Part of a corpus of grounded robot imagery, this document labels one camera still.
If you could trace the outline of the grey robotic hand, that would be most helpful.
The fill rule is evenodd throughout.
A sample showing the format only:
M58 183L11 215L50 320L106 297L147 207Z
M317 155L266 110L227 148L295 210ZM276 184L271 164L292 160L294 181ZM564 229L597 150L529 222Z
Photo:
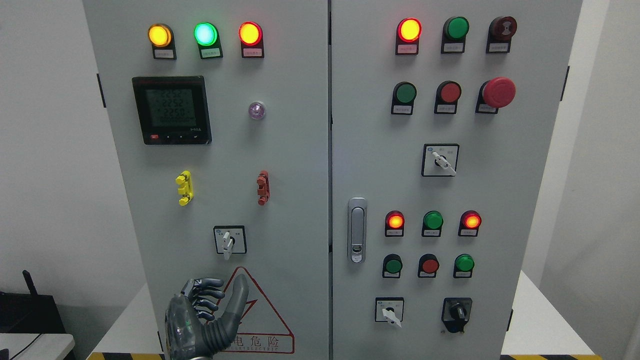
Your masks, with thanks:
M224 313L218 319L210 311L218 306L206 297L222 299L220 291L224 281L217 278L188 280L169 302L165 315L167 355L172 360L206 360L231 346L249 296L249 283L245 275L233 282L233 292Z

